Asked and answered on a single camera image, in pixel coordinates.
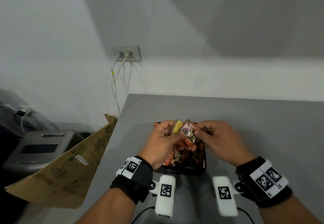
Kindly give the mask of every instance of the white wall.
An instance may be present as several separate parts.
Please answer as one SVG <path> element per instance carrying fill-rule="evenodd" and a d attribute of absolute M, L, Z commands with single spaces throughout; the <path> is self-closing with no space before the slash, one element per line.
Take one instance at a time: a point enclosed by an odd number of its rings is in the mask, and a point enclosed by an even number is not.
<path fill-rule="evenodd" d="M 0 89 L 60 124 L 106 123 L 114 45 L 127 94 L 324 101 L 324 0 L 0 0 Z"/>

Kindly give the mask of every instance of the hand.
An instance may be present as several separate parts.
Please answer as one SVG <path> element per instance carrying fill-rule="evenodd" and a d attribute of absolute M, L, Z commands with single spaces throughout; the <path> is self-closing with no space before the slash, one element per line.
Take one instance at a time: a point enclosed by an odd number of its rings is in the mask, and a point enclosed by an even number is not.
<path fill-rule="evenodd" d="M 173 150 L 173 145 L 185 137 L 183 132 L 177 132 L 168 136 L 173 124 L 173 120 L 166 120 L 156 126 L 145 146 L 138 154 L 138 156 L 148 161 L 153 170 L 161 167 L 169 153 Z"/>
<path fill-rule="evenodd" d="M 239 135 L 228 123 L 209 120 L 197 123 L 197 126 L 213 134 L 209 135 L 202 130 L 195 131 L 195 135 L 205 142 L 219 159 L 237 167 L 257 157 L 242 143 Z"/>

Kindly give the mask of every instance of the gray table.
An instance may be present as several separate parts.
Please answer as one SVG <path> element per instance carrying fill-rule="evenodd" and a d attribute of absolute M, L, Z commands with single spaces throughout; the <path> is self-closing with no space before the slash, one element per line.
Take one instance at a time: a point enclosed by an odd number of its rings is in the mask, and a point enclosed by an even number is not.
<path fill-rule="evenodd" d="M 124 160 L 144 145 L 153 122 L 187 118 L 230 123 L 255 154 L 269 159 L 288 178 L 295 195 L 324 221 L 324 103 L 135 94 L 128 95 L 78 216 L 108 190 Z M 218 214 L 211 178 L 217 175 L 227 175 L 231 181 L 237 178 L 233 166 L 218 160 L 210 150 L 206 153 L 207 169 L 203 176 L 176 176 L 173 218 L 158 217 L 154 210 L 148 210 L 137 224 L 250 224 L 242 212 L 235 218 Z M 160 174 L 154 173 L 154 180 L 159 178 Z M 155 199 L 149 195 L 144 203 L 137 205 L 134 215 L 154 206 Z M 255 204 L 241 196 L 235 196 L 235 200 L 255 223 L 262 223 Z"/>

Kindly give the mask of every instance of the cardboard box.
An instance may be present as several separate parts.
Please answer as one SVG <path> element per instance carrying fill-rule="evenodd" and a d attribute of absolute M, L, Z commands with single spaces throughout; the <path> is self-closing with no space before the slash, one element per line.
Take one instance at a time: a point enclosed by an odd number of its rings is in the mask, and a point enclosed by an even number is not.
<path fill-rule="evenodd" d="M 6 192 L 43 206 L 76 209 L 82 205 L 117 120 L 105 114 L 109 124 L 62 156 L 10 186 Z"/>

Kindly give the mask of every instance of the black cord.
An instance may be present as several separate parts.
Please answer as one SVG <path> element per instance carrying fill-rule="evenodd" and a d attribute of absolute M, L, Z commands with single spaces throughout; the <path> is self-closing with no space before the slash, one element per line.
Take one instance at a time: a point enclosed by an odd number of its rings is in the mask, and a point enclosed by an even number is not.
<path fill-rule="evenodd" d="M 16 121 L 17 124 L 20 125 L 20 123 L 18 122 L 18 120 L 17 120 L 17 118 L 16 118 L 17 115 L 18 115 L 18 112 L 14 114 L 14 120 Z M 37 129 L 35 129 L 35 128 L 33 128 L 33 127 L 30 127 L 30 126 L 28 126 L 28 125 L 24 125 L 24 128 L 29 128 L 29 129 L 31 129 L 31 130 L 37 130 Z"/>
<path fill-rule="evenodd" d="M 132 221 L 131 224 L 134 224 L 134 222 L 137 220 L 137 218 L 139 218 L 141 214 L 143 214 L 145 211 L 147 211 L 149 209 L 155 209 L 155 206 L 147 207 L 146 209 L 144 209 L 141 213 L 138 214 L 138 216 L 136 216 L 136 218 Z"/>
<path fill-rule="evenodd" d="M 254 224 L 254 221 L 252 220 L 252 218 L 250 217 L 250 215 L 243 209 L 241 209 L 240 207 L 237 207 L 237 210 L 243 211 L 251 220 L 252 224 Z"/>

